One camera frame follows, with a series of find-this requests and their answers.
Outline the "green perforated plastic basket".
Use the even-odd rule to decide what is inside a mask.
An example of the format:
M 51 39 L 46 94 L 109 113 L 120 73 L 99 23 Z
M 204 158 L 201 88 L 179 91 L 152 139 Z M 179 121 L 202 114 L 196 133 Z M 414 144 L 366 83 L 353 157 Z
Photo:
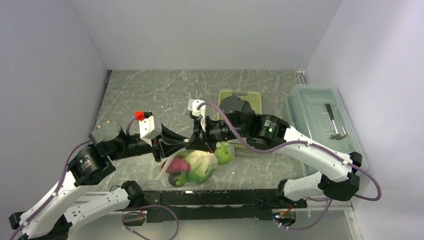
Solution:
M 262 114 L 262 96 L 253 91 L 221 90 L 218 106 L 230 120 L 244 141 L 252 134 L 248 131 L 258 115 Z

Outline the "dark red sweet potato toy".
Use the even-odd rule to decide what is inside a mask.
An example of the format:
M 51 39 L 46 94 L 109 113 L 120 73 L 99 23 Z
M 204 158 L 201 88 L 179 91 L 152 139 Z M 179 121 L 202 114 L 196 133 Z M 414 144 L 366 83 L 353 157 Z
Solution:
M 191 170 L 191 165 L 182 157 L 176 156 L 171 161 L 165 172 L 167 174 L 186 173 Z

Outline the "clear polka dot zip bag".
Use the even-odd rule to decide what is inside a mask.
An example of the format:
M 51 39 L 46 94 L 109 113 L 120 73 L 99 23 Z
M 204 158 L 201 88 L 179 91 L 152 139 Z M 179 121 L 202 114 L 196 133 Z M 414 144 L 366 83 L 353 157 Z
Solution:
M 182 149 L 152 168 L 148 176 L 165 187 L 197 186 L 205 183 L 219 167 L 234 158 L 235 149 L 228 143 L 217 143 L 213 153 Z

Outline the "green grapes toy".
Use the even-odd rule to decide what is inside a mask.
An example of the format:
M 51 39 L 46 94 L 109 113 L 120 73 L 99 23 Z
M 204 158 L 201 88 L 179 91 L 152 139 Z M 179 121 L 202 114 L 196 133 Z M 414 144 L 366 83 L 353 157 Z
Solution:
M 174 187 L 183 187 L 187 183 L 187 174 L 183 173 L 172 173 L 168 175 L 168 182 Z

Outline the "green apple toy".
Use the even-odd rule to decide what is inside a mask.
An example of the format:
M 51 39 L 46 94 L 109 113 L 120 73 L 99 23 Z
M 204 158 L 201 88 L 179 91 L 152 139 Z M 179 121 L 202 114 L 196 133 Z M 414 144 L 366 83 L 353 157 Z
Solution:
M 227 143 L 217 143 L 214 155 L 217 158 L 217 164 L 219 166 L 226 165 L 232 161 L 234 157 L 234 149 Z

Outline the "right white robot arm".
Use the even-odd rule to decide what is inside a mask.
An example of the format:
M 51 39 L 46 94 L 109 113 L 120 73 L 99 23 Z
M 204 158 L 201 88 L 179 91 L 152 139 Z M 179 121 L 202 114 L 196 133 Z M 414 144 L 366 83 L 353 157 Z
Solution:
M 219 106 L 191 100 L 188 109 L 200 121 L 200 139 L 207 150 L 212 151 L 217 142 L 237 139 L 255 153 L 282 154 L 316 169 L 314 174 L 279 182 L 275 200 L 282 208 L 320 194 L 348 201 L 359 191 L 360 177 L 356 172 L 362 155 L 358 152 L 327 148 L 279 117 L 256 114 L 249 102 L 237 96 L 225 98 Z

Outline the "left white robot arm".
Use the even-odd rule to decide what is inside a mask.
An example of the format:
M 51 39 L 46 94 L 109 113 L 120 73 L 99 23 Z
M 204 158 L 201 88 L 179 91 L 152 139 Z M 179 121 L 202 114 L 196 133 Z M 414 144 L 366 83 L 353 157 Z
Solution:
M 72 231 L 111 212 L 141 212 L 146 206 L 145 193 L 134 180 L 76 205 L 78 198 L 115 171 L 113 161 L 146 154 L 161 160 L 193 143 L 193 138 L 169 130 L 152 117 L 141 120 L 139 127 L 140 132 L 131 135 L 115 122 L 97 126 L 87 141 L 72 150 L 59 180 L 42 199 L 27 211 L 11 214 L 11 237 L 65 240 Z

